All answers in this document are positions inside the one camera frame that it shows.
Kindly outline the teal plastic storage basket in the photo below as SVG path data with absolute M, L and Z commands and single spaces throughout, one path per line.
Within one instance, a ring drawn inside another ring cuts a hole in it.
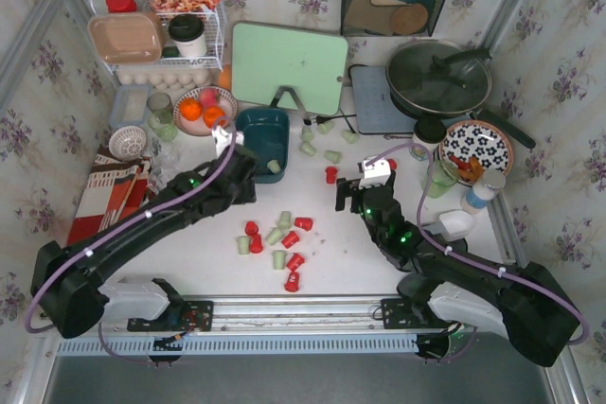
M 236 116 L 236 129 L 243 132 L 244 145 L 258 158 L 257 183 L 278 183 L 288 165 L 290 118 L 286 112 L 278 108 L 245 109 Z M 267 168 L 271 160 L 277 160 L 281 165 L 278 174 Z

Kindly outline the white plastic scoop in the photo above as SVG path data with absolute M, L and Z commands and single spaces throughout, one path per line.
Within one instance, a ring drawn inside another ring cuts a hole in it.
M 456 241 L 466 237 L 474 228 L 475 219 L 463 210 L 441 213 L 435 222 L 424 228 L 432 235 L 440 235 L 446 241 Z

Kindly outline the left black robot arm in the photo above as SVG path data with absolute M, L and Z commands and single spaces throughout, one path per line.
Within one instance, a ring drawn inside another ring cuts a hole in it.
M 219 158 L 179 173 L 151 202 L 100 233 L 66 247 L 46 243 L 35 260 L 32 307 L 40 307 L 63 338 L 84 334 L 109 305 L 100 287 L 122 266 L 176 231 L 255 202 L 257 163 L 245 146 L 228 147 Z

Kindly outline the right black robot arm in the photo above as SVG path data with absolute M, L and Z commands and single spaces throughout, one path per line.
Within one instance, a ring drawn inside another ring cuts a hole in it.
M 424 324 L 439 318 L 433 293 L 450 284 L 495 308 L 501 331 L 512 347 L 531 362 L 551 367 L 564 347 L 576 342 L 580 313 L 563 287 L 541 264 L 500 264 L 468 252 L 467 243 L 442 236 L 405 219 L 394 197 L 393 177 L 383 185 L 364 187 L 361 180 L 336 182 L 335 208 L 351 204 L 370 240 L 404 276 L 400 297 Z

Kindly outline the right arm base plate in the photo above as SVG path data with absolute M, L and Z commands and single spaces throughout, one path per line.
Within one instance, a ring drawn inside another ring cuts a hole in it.
M 381 314 L 385 329 L 445 329 L 449 326 L 428 306 L 401 298 L 382 299 Z

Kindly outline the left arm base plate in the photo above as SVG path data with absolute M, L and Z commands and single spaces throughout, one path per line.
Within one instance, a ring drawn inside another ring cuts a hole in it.
M 129 332 L 208 332 L 213 321 L 213 301 L 185 301 L 178 315 L 166 310 L 160 317 L 148 321 L 132 318 L 127 322 Z

